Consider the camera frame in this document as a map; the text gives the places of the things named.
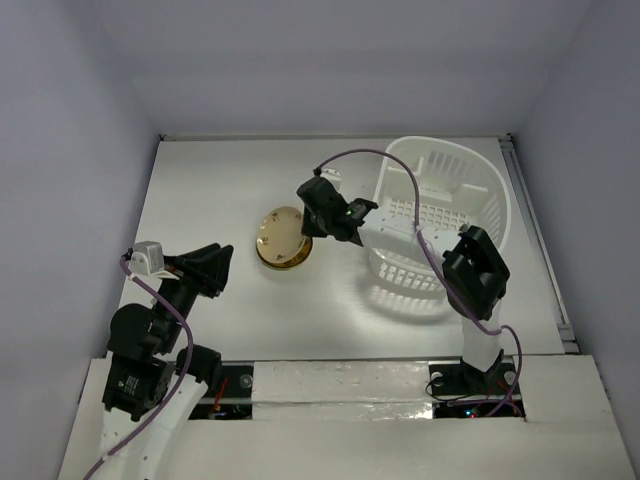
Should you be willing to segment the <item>lime green plate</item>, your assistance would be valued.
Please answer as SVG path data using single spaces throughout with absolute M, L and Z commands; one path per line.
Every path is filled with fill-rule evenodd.
M 285 262 L 265 261 L 264 265 L 267 268 L 277 272 L 287 272 L 287 271 L 292 271 L 294 269 L 299 269 L 302 265 L 305 265 L 306 263 L 307 263 L 306 259 L 302 259 L 302 260 L 290 259 Z

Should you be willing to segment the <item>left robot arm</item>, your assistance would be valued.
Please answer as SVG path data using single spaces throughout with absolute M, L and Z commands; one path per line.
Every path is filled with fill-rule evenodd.
M 126 278 L 153 303 L 126 304 L 111 319 L 99 458 L 86 478 L 162 478 L 196 404 L 224 392 L 222 357 L 195 343 L 187 317 L 198 298 L 224 291 L 233 252 L 213 243 L 166 255 L 144 241 L 121 255 Z

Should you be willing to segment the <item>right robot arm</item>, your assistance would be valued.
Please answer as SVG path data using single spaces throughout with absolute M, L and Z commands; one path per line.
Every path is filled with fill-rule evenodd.
M 504 358 L 494 309 L 506 294 L 510 271 L 486 231 L 439 230 L 366 199 L 347 202 L 322 176 L 303 183 L 296 194 L 304 204 L 303 235 L 388 251 L 431 268 L 462 320 L 462 384 L 477 394 L 488 391 Z

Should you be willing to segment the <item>yellow patterned plate brown rim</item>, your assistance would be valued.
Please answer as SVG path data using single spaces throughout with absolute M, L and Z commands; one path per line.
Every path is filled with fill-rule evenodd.
M 285 271 L 285 270 L 290 270 L 295 267 L 298 267 L 303 262 L 305 262 L 309 258 L 312 248 L 313 248 L 313 241 L 311 239 L 308 239 L 300 248 L 300 250 L 295 255 L 293 255 L 290 259 L 278 261 L 278 262 L 272 262 L 267 260 L 260 254 L 259 251 L 256 251 L 256 253 L 258 255 L 258 258 L 260 259 L 260 262 L 266 267 L 271 268 L 273 270 L 277 270 L 277 271 Z

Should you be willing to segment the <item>beige plate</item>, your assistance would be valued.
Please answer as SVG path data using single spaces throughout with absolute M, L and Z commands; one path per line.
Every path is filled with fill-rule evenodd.
M 303 213 L 296 207 L 281 206 L 262 220 L 256 250 L 260 258 L 270 264 L 290 261 L 302 251 L 307 238 L 302 234 Z

